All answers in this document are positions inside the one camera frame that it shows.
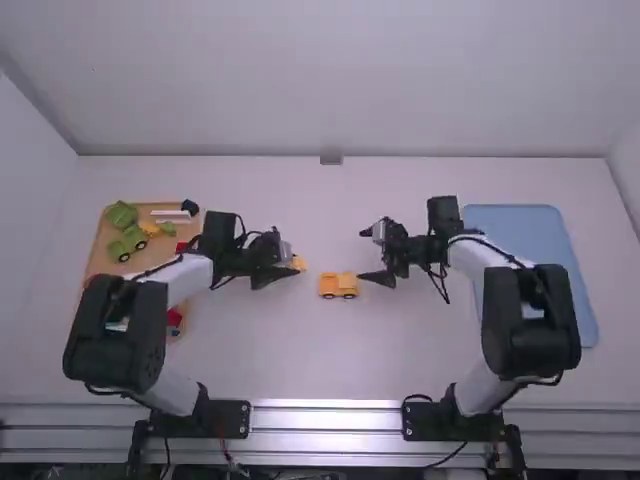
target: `green toy vehicle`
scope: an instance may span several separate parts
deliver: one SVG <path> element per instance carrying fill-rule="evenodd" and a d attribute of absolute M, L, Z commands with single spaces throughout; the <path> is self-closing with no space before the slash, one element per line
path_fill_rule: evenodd
<path fill-rule="evenodd" d="M 118 200 L 107 209 L 105 217 L 111 225 L 124 231 L 138 221 L 138 210 L 133 205 Z"/>
<path fill-rule="evenodd" d="M 131 258 L 133 253 L 144 250 L 147 243 L 149 243 L 149 237 L 138 225 L 134 224 L 122 232 L 121 239 L 109 243 L 107 251 L 114 262 L 124 263 Z"/>

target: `yellow toy piece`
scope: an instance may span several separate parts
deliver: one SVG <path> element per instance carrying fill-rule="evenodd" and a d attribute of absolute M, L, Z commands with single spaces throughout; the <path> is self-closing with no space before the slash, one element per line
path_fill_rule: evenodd
<path fill-rule="evenodd" d="M 347 300 L 360 295 L 358 277 L 353 272 L 322 273 L 318 280 L 318 294 L 323 298 L 342 297 Z"/>
<path fill-rule="evenodd" d="M 309 268 L 307 266 L 307 262 L 305 261 L 305 259 L 299 255 L 293 256 L 293 259 L 291 260 L 291 264 L 289 265 L 289 267 L 293 268 L 294 270 L 298 270 L 299 272 L 306 272 L 307 269 Z"/>
<path fill-rule="evenodd" d="M 157 237 L 162 232 L 162 230 L 160 230 L 160 227 L 158 227 L 155 223 L 147 222 L 144 220 L 142 222 L 138 222 L 138 227 L 140 227 L 140 229 L 151 238 Z"/>

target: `black cable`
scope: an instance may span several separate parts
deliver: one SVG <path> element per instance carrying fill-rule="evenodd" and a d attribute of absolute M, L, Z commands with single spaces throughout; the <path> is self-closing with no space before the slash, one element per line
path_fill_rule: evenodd
<path fill-rule="evenodd" d="M 110 397 L 112 395 L 126 395 L 127 392 L 125 392 L 124 390 L 98 390 L 95 387 L 89 385 L 88 383 L 85 382 L 84 384 L 84 388 L 87 389 L 87 391 L 93 395 L 96 395 L 98 397 Z"/>
<path fill-rule="evenodd" d="M 164 436 L 164 451 L 167 454 L 167 466 L 165 467 L 162 475 L 160 475 L 160 480 L 164 480 L 164 477 L 167 476 L 167 473 L 169 473 L 169 469 L 171 468 L 171 450 L 169 449 L 169 439 L 166 435 Z"/>
<path fill-rule="evenodd" d="M 247 228 L 244 226 L 244 220 L 242 220 L 242 216 L 236 213 L 236 217 L 240 220 L 240 225 L 242 225 L 242 236 L 247 235 Z"/>
<path fill-rule="evenodd" d="M 411 395 L 404 397 L 402 406 L 404 407 L 409 400 L 413 400 L 414 398 L 417 398 L 419 400 L 426 400 L 427 402 L 433 402 L 433 398 L 431 398 L 429 395 L 425 395 L 424 393 L 412 393 Z"/>
<path fill-rule="evenodd" d="M 421 467 L 421 468 L 423 468 L 425 470 L 429 470 L 430 468 L 439 467 L 443 463 L 448 462 L 453 457 L 455 457 L 457 454 L 459 454 L 462 451 L 462 449 L 468 445 L 468 443 L 469 442 L 465 440 L 464 442 L 462 442 L 460 444 L 460 446 L 458 448 L 456 448 L 453 452 L 451 452 L 449 455 L 444 457 L 442 460 L 438 460 L 437 462 L 430 463 L 429 465 L 425 465 L 424 467 Z"/>
<path fill-rule="evenodd" d="M 145 270 L 144 272 L 139 273 L 135 277 L 132 277 L 130 281 L 135 282 L 136 280 L 139 280 L 141 278 L 148 277 L 150 275 L 153 275 L 154 273 L 158 273 L 160 270 L 164 270 L 167 267 L 180 263 L 183 260 L 184 260 L 184 257 L 182 256 L 182 254 L 180 254 L 169 262 L 163 263 L 162 265 L 158 265 L 157 267 L 154 267 L 150 270 Z"/>
<path fill-rule="evenodd" d="M 231 280 L 235 280 L 236 277 L 229 277 L 227 278 L 224 282 L 218 283 L 216 285 L 213 285 L 212 287 L 210 287 L 211 290 L 217 290 L 219 288 L 224 287 L 226 284 L 228 284 L 229 282 L 231 282 Z"/>

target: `red object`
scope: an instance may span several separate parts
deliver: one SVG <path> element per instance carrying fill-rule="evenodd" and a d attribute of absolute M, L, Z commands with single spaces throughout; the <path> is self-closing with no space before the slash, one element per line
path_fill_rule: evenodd
<path fill-rule="evenodd" d="M 189 242 L 178 242 L 176 245 L 176 255 L 179 253 L 183 253 L 185 248 L 187 248 Z"/>
<path fill-rule="evenodd" d="M 182 315 L 180 315 L 180 313 L 175 308 L 170 309 L 167 314 L 169 317 L 167 324 L 170 327 L 179 327 L 180 323 L 182 322 Z"/>

